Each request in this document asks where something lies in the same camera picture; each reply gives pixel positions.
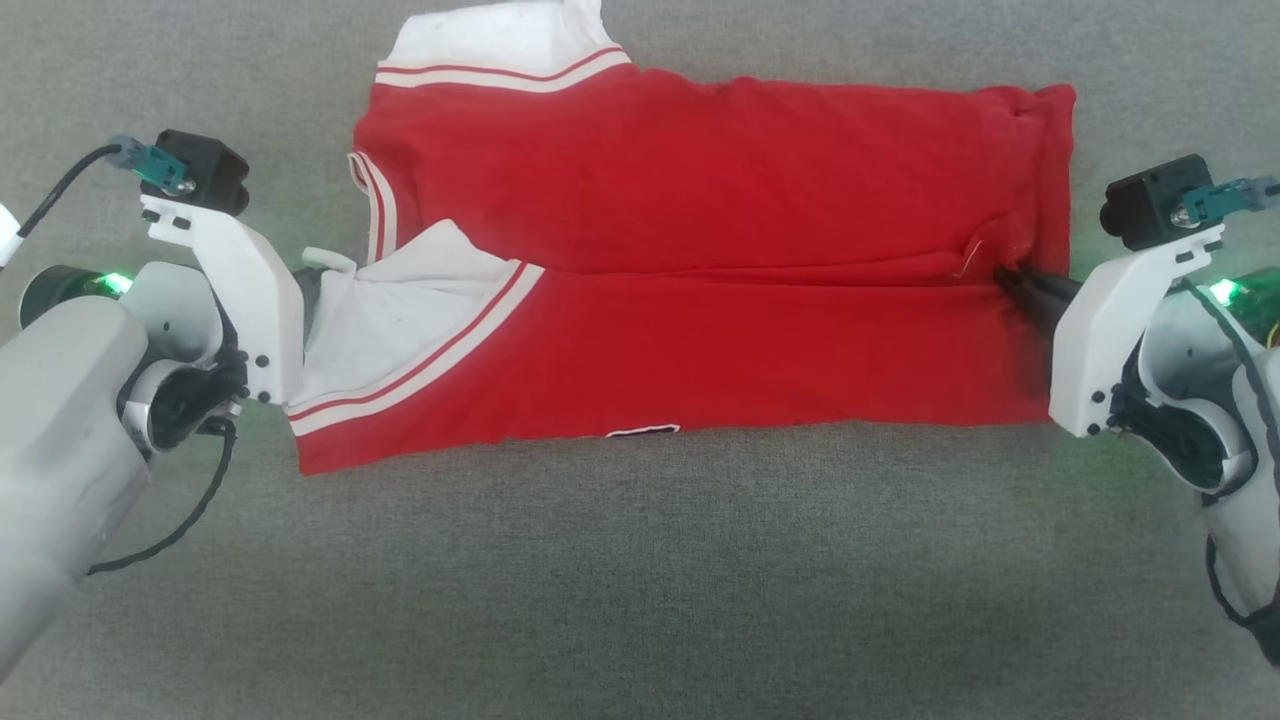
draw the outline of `green led indicator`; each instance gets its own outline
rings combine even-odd
[[[120,273],[108,273],[102,275],[102,279],[99,282],[102,283],[102,287],[115,295],[124,295],[125,292],[129,292],[131,287],[133,287],[133,281]]]
[[[1235,293],[1240,291],[1240,284],[1235,281],[1220,281],[1208,287],[1208,291],[1213,293],[1222,305],[1230,305]]]

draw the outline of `gray fabric surface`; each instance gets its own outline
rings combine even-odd
[[[445,5],[0,0],[0,201],[26,214],[110,135],[175,127],[250,160],[246,220],[285,258],[360,256],[351,127],[399,23]],[[1082,277],[1120,252],[1096,228],[1107,182],[1188,151],[1222,178],[1280,170],[1277,17],[1267,0],[605,0],[639,63],[699,79],[1075,83]],[[134,197],[88,172],[0,275],[0,307],[52,263],[183,259],[145,238]],[[1233,223],[1215,270],[1280,260],[1277,228]],[[278,413],[250,410],[242,437],[204,521],[86,582],[0,716],[1280,714],[1280,680],[1208,596],[1189,493],[1135,443],[850,423],[305,480]],[[161,459],[110,555],[177,525],[216,452]]]

